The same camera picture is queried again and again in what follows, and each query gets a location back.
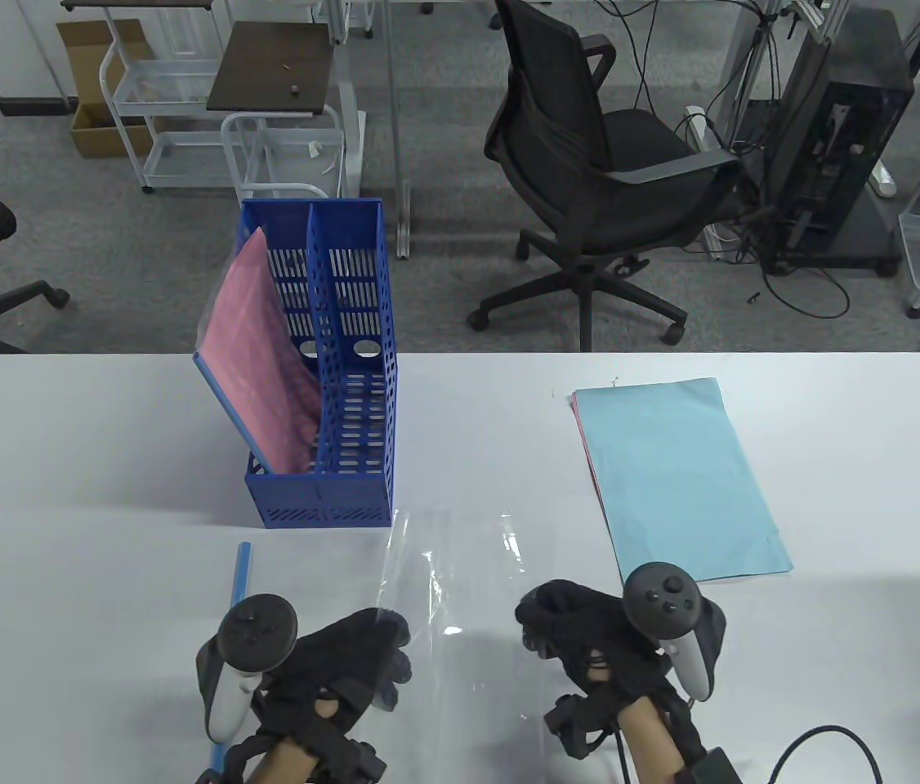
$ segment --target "pink folder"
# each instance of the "pink folder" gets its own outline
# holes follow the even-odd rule
[[[195,363],[267,473],[311,470],[321,389],[289,336],[259,228],[229,266]]]

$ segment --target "blue file holder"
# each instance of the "blue file holder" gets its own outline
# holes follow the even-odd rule
[[[398,381],[384,206],[378,198],[248,199],[239,246],[257,227],[293,344],[322,388],[309,474],[246,485],[267,528],[390,526]]]

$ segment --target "blue folder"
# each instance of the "blue folder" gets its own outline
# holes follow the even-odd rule
[[[696,580],[790,571],[715,378],[582,389],[574,408],[624,577],[653,560]]]

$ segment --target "cardboard box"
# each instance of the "cardboard box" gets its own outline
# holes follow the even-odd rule
[[[119,36],[127,52],[136,60],[153,60],[154,53],[144,38],[138,19],[119,19]],[[78,109],[72,120],[71,138],[84,158],[124,158],[127,150],[123,138],[112,120],[112,113],[100,92],[100,63],[112,45],[112,31],[106,22],[60,22],[57,24],[61,41],[65,42],[68,63],[78,90]],[[108,67],[108,86],[113,92],[123,78],[123,61],[113,57]],[[136,156],[143,158],[151,152],[151,134],[142,117],[123,117]]]

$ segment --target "computer tower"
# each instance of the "computer tower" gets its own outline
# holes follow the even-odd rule
[[[827,266],[812,254],[841,232],[913,95],[892,12],[850,8],[829,47],[806,35],[764,145],[769,261]]]

